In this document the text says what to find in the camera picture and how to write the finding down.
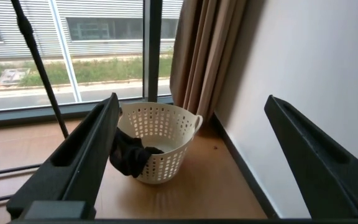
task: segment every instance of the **wooden floor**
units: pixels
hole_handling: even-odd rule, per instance
[[[78,123],[67,122],[68,129]],[[62,141],[56,123],[0,129],[0,169],[42,163]],[[14,194],[31,174],[0,175],[0,196]],[[10,219],[5,203],[0,223]],[[95,209],[97,218],[266,218],[210,126],[194,138],[179,173],[165,184],[143,184],[107,163]]]

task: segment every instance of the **white corrugated building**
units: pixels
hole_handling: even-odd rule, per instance
[[[49,0],[21,0],[43,58],[62,51]],[[72,57],[142,52],[143,0],[55,0]],[[183,0],[163,0],[161,51],[172,49]],[[0,0],[0,59],[31,58],[11,2]]]

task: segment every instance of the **black cloth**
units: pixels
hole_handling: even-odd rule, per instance
[[[152,154],[164,153],[155,147],[144,147],[140,138],[132,138],[117,128],[110,163],[122,174],[138,177]]]

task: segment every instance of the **brown curtain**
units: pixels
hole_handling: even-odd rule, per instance
[[[207,121],[213,114],[246,0],[184,0],[170,89],[177,106]]]

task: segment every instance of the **baseboard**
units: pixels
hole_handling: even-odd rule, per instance
[[[242,175],[244,176],[249,187],[251,188],[254,195],[256,196],[256,199],[258,200],[260,206],[264,210],[266,216],[268,218],[274,218],[274,219],[279,218],[277,216],[277,212],[274,210],[272,204],[266,197],[264,191],[260,188],[260,185],[256,181],[254,175],[252,175],[252,172],[249,170],[248,165],[242,159],[241,155],[239,154],[239,151],[236,149],[235,145],[231,141],[230,137],[227,135],[226,130],[223,128],[223,125],[218,120],[215,114],[213,114],[211,118],[211,124],[213,125],[219,136],[223,139],[226,147],[229,149],[231,156],[233,157],[237,166],[240,168]]]

